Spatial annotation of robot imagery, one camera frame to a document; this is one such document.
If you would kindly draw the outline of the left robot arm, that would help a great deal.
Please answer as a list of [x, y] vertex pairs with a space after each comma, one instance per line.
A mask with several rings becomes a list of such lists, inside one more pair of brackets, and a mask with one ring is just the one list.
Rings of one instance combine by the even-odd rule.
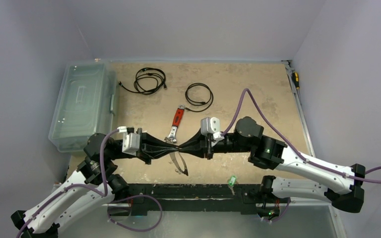
[[86, 158], [77, 169], [45, 200], [33, 208], [15, 211], [13, 224], [18, 238], [57, 238], [63, 229], [104, 204], [127, 202], [140, 198], [160, 202], [145, 194], [133, 195], [130, 185], [114, 171], [115, 159], [138, 158], [146, 164], [161, 158], [178, 147], [148, 133], [120, 126], [107, 135], [92, 135], [84, 147]]

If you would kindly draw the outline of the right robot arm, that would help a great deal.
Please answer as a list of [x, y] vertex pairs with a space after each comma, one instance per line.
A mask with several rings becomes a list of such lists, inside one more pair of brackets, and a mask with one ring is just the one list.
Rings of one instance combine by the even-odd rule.
[[263, 126], [251, 117], [239, 119], [232, 133], [222, 136], [199, 131], [179, 151], [212, 159], [217, 153], [248, 152], [248, 162], [266, 170], [278, 170], [302, 176], [302, 179], [264, 176], [253, 195], [270, 202], [289, 197], [316, 199], [334, 208], [359, 213], [364, 204], [362, 181], [365, 167], [359, 164], [340, 166], [293, 150], [284, 142], [263, 135]]

